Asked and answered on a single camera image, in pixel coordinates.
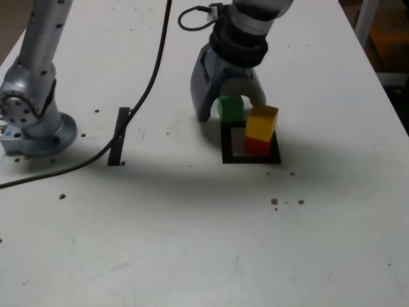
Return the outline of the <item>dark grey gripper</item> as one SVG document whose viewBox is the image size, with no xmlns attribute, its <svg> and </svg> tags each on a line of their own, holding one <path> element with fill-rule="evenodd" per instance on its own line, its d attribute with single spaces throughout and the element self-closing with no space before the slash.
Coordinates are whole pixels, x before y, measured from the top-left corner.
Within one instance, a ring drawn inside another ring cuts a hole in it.
<svg viewBox="0 0 409 307">
<path fill-rule="evenodd" d="M 223 77 L 231 74 L 223 85 Z M 210 45 L 199 53 L 190 79 L 190 94 L 198 122 L 206 123 L 214 100 L 220 95 L 247 97 L 252 105 L 266 105 L 266 96 L 252 68 L 239 67 L 222 59 Z"/>
</svg>

